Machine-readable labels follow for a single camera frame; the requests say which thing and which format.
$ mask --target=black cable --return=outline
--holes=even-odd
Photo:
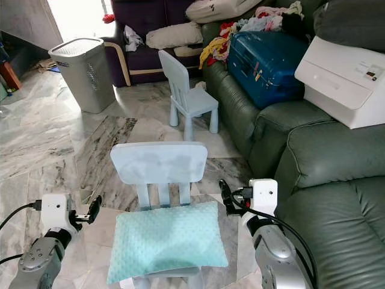
[[[0,225],[0,230],[2,229],[2,227],[4,227],[4,225],[10,220],[10,218],[12,218],[16,213],[18,213],[19,211],[21,211],[22,209],[25,209],[25,208],[32,208],[33,206],[35,205],[35,202],[33,203],[29,203],[29,204],[26,204],[24,206],[21,206],[20,208],[14,210]]]
[[[308,247],[308,245],[306,244],[306,242],[302,239],[301,235],[292,227],[290,226],[289,224],[287,224],[286,222],[272,216],[272,215],[269,215],[269,214],[265,214],[263,212],[258,212],[256,210],[253,210],[253,209],[250,209],[250,208],[247,208],[246,206],[243,206],[241,203],[239,203],[234,195],[241,195],[241,191],[240,190],[237,190],[237,191],[234,191],[233,193],[231,193],[230,197],[231,197],[231,200],[233,201],[233,203],[237,206],[239,206],[240,208],[254,214],[254,215],[257,215],[257,216],[261,216],[261,217],[264,217],[264,218],[267,218],[267,219],[270,219],[280,225],[282,225],[283,227],[285,227],[286,229],[288,229],[299,241],[300,243],[302,244],[302,246],[305,248],[305,251],[307,253],[307,255],[309,256],[309,259],[310,259],[310,263],[312,265],[312,272],[313,272],[313,276],[309,275],[309,278],[310,278],[310,281],[312,283],[312,286],[314,289],[317,289],[318,288],[318,274],[317,274],[317,269],[316,269],[316,265],[315,265],[315,259],[314,259],[314,256],[313,254],[311,253],[310,251],[310,248]]]
[[[9,261],[9,260],[13,260],[13,259],[16,259],[16,258],[20,258],[22,255],[23,255],[23,254],[18,254],[18,255],[11,256],[11,257],[8,257],[8,258],[6,258],[6,259],[0,260],[0,265],[1,265],[2,263],[5,263],[5,262]]]
[[[299,251],[297,248],[295,248],[295,251],[296,251],[298,257],[300,258],[300,260],[301,260],[301,262],[302,262],[302,264],[303,264],[303,267],[305,267],[305,271],[306,271],[307,275],[310,277],[313,273],[310,271],[310,268],[309,268],[309,266],[307,265],[306,260],[305,260],[305,258],[303,257],[301,251]]]

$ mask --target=white appliance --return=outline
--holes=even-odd
[[[315,37],[295,77],[304,98],[349,128],[385,123],[385,55]]]

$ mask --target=marble floor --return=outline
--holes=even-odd
[[[0,222],[46,193],[70,193],[77,210],[102,195],[103,210],[67,248],[53,288],[119,288],[105,284],[115,217],[133,211],[138,200],[133,188],[119,180],[109,152],[116,143],[183,139],[183,117],[178,127],[168,125],[168,83],[116,89],[116,101],[99,114],[80,110],[60,73],[30,71],[22,83],[22,89],[0,103],[5,115],[0,119]],[[221,203],[220,178],[231,188],[251,178],[226,128],[220,125],[220,132],[211,134],[208,124],[209,115],[194,119],[195,138],[207,146],[209,155],[203,179],[192,185],[193,203]],[[250,235],[237,217],[226,216],[223,204],[219,212],[229,266],[203,268],[206,288],[262,288]],[[0,259],[29,248],[42,231],[39,220],[39,212],[32,210],[13,217],[0,233]],[[8,287],[16,270],[17,260],[0,265],[0,288]],[[178,278],[156,279],[152,288],[181,289],[186,284]]]

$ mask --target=chair leg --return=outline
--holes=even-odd
[[[150,279],[146,277],[134,277],[132,278],[135,289],[150,289]]]
[[[178,119],[178,110],[174,104],[174,102],[171,100],[171,108],[170,108],[170,125],[171,126],[178,126],[179,119]]]
[[[193,119],[192,117],[185,117],[185,136],[183,138],[185,141],[193,141]]]
[[[202,272],[200,270],[198,274],[189,276],[187,278],[187,286],[188,289],[205,289]]]
[[[218,109],[217,108],[211,111],[210,132],[212,134],[218,133]]]

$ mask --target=gray laundry basket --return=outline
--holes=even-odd
[[[102,39],[74,39],[48,53],[82,111],[100,113],[115,100]]]

